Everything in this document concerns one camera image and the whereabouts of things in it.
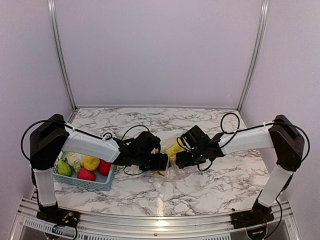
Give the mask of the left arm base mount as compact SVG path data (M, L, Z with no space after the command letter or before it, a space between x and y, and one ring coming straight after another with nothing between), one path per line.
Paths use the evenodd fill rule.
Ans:
M80 213L78 211L60 208L57 202L51 206L43 206L38 202L36 217L40 220L55 224L56 226L76 228L78 226Z

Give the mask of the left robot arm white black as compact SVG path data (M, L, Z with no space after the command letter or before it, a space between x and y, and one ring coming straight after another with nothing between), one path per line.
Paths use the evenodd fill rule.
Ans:
M74 152L96 157L115 166L138 166L143 172L165 170L169 160L161 153L161 140L143 131L138 137L124 141L110 133L104 136L92 134L68 124L62 115L31 125L29 136L31 179L37 190L40 212L53 223L63 219L54 189L53 167L61 152Z

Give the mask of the clear zip top bag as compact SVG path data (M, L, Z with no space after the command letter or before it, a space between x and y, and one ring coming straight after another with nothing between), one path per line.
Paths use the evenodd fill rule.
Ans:
M155 170L148 171L145 175L154 179L164 180L164 181L177 181L182 180L191 175L197 169L195 166L188 166L180 169L176 165L176 154L184 151L182 148L183 143L179 139L169 138L161 143L161 153L168 155L168 163L166 164L165 170Z

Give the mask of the yellow fake bell pepper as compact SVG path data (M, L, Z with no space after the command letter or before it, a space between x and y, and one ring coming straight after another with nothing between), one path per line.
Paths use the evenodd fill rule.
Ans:
M88 171L94 171L98 168L100 159L93 156L86 155L83 158L83 167Z

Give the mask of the red fake apple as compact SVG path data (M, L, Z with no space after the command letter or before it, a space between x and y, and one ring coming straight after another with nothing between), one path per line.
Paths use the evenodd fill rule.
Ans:
M86 181L95 181L96 174L93 171L87 170L86 168L82 167L77 173L77 178Z
M97 170L102 176L108 176L111 167L112 167L111 163L106 162L106 161L101 159Z

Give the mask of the white green fake cabbage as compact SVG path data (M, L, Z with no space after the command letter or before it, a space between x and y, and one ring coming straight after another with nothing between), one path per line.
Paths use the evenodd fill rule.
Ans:
M78 173L80 169L84 167L84 157L85 155L83 154L66 151L63 153L62 159L73 167L76 173Z

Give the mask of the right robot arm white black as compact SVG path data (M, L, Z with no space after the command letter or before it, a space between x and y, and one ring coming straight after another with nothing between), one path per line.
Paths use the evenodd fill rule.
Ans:
M176 153L175 163L180 168L199 166L206 161L251 150L273 150L275 166L264 188L258 195L247 219L258 224L267 216L267 210L289 185L294 173L310 154L311 142L307 133L283 115L274 120L232 132L222 129L209 137L197 125L177 140L184 151Z

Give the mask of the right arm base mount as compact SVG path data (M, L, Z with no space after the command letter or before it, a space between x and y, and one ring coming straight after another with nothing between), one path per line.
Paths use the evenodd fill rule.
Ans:
M266 207L256 201L250 210L234 212L230 215L234 229L264 225L275 219L272 207Z

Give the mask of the green fake pear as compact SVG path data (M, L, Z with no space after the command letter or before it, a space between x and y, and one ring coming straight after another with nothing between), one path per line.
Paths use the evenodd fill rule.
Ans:
M71 166L65 161L63 161L62 159L58 161L57 167L58 167L57 171L59 175L63 175L67 177L72 176L73 172L72 172Z

